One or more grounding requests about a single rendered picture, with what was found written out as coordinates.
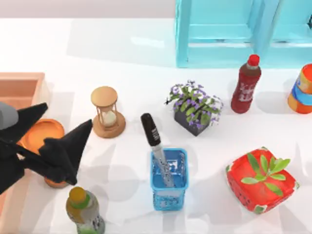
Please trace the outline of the pale grey rounded box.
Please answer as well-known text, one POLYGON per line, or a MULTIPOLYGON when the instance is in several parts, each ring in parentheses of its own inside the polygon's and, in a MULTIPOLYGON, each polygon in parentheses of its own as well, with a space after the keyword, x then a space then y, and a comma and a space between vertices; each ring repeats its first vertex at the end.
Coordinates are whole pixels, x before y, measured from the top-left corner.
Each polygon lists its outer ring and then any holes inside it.
POLYGON ((17 110, 4 102, 0 102, 0 130, 15 125, 18 120, 19 115, 17 110))

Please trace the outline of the orange cup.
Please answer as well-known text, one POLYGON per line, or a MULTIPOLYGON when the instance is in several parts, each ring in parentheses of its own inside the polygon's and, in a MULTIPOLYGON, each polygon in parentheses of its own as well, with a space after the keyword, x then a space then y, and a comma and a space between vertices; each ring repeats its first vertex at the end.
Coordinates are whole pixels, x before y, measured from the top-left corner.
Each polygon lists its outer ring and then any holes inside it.
POLYGON ((62 138, 64 127, 54 119, 40 119, 19 141, 20 145, 39 155, 39 148, 44 145, 45 138, 62 138))

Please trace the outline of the salmon shallow box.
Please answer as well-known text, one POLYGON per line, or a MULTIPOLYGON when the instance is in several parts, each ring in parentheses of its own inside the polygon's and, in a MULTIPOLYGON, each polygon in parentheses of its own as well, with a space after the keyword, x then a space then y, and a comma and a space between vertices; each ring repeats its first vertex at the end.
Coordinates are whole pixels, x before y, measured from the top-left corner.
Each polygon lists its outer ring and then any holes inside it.
MULTIPOLYGON (((17 109, 41 102, 50 103, 51 92, 44 73, 1 73, 0 101, 17 109)), ((32 173, 0 195, 0 234, 18 234, 21 214, 32 173)))

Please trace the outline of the wooden hourglass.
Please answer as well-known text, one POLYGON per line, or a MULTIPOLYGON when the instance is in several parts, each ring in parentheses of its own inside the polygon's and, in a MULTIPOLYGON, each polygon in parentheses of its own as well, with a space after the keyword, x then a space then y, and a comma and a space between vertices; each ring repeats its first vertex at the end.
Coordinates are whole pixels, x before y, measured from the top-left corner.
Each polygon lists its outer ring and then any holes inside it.
POLYGON ((91 102, 97 115, 93 119, 93 130, 101 138, 115 138, 125 129, 126 121, 117 110, 117 92, 110 86, 101 86, 91 93, 91 102))

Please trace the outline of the green bottle with yellow cap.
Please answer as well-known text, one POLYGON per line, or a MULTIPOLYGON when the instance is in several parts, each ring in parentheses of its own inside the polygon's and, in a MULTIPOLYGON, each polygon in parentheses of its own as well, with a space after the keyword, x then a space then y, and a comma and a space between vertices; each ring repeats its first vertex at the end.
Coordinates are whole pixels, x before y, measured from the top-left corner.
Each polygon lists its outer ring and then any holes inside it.
POLYGON ((105 221, 99 213, 96 196, 82 187, 74 187, 66 201, 68 217, 77 227, 78 234, 104 234, 105 221))

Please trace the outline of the black marker pen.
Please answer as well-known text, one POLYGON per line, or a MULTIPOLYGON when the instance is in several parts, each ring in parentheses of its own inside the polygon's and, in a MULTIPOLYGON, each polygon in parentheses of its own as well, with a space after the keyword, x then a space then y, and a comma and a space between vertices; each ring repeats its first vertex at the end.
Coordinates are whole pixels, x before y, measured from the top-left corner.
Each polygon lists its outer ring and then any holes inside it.
POLYGON ((156 124, 151 114, 149 113, 142 114, 140 119, 148 143, 151 146, 152 152, 154 154, 154 159, 156 160, 156 163, 159 167, 163 183, 168 188, 174 188, 174 179, 171 175, 170 166, 167 162, 163 147, 161 145, 161 139, 156 124))

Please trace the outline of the blue mesh pen holder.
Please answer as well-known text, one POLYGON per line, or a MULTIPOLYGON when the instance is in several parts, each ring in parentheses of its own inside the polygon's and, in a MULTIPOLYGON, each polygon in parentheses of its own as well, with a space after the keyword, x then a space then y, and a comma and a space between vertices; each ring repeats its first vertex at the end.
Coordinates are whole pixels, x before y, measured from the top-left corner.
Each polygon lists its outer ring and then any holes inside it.
POLYGON ((179 211, 183 208, 185 192, 189 186, 187 151, 182 148, 165 148, 175 187, 165 186, 160 169, 151 153, 150 185, 156 211, 179 211))

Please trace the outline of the black pot with purple flowers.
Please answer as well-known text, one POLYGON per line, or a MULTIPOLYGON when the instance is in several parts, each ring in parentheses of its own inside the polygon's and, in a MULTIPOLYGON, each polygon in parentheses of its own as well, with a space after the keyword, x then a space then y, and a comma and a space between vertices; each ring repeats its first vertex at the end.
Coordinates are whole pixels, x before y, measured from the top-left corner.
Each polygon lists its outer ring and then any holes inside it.
POLYGON ((195 137, 218 124, 224 106, 219 97, 208 95, 194 80, 173 85, 164 104, 171 102, 175 121, 195 137))

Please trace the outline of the red bottle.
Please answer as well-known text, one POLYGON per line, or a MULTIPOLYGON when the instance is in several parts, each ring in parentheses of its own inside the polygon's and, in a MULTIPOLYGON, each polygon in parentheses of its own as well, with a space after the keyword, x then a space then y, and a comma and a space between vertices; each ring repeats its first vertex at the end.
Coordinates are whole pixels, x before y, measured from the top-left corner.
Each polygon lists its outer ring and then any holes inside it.
POLYGON ((259 55, 252 54, 239 69, 238 82, 231 100, 231 108, 235 113, 243 114, 251 106, 255 86, 261 77, 259 62, 259 55))

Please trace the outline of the light blue rack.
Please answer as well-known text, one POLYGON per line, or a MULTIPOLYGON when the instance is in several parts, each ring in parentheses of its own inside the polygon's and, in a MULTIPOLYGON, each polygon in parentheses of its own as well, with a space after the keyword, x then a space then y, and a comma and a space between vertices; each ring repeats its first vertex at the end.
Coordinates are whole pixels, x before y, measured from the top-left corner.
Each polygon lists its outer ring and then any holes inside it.
POLYGON ((312 0, 176 0, 178 67, 263 68, 312 63, 312 0))

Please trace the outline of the red pot with green plant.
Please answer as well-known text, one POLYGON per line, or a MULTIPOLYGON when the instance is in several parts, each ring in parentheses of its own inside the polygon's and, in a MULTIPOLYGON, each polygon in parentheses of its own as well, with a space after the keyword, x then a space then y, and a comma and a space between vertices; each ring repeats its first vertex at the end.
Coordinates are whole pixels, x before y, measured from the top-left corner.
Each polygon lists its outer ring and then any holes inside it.
POLYGON ((286 171, 290 161, 276 158, 266 147, 255 149, 226 166, 228 185, 247 210, 263 214, 299 189, 300 184, 286 171))

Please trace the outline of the orange and blue can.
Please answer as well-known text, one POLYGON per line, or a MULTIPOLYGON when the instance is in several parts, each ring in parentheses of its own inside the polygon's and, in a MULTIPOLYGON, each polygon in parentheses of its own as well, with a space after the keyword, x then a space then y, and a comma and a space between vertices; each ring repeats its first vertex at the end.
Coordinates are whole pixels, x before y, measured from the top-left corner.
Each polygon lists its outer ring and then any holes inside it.
POLYGON ((288 106, 300 114, 312 113, 312 63, 302 67, 288 96, 288 106))

